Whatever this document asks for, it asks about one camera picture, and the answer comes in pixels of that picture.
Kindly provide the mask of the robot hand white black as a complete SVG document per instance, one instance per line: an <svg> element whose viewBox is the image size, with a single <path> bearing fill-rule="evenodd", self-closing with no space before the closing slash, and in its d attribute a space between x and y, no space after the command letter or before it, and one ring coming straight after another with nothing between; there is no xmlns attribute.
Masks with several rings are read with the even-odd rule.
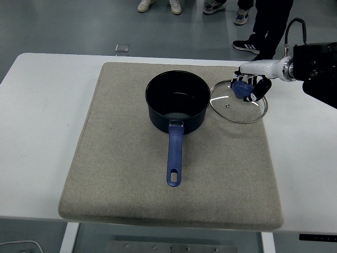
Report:
<svg viewBox="0 0 337 253"><path fill-rule="evenodd" d="M276 78L285 78L281 61L247 62L234 72L230 88L237 99L256 102L266 95L271 88L271 80Z"/></svg>

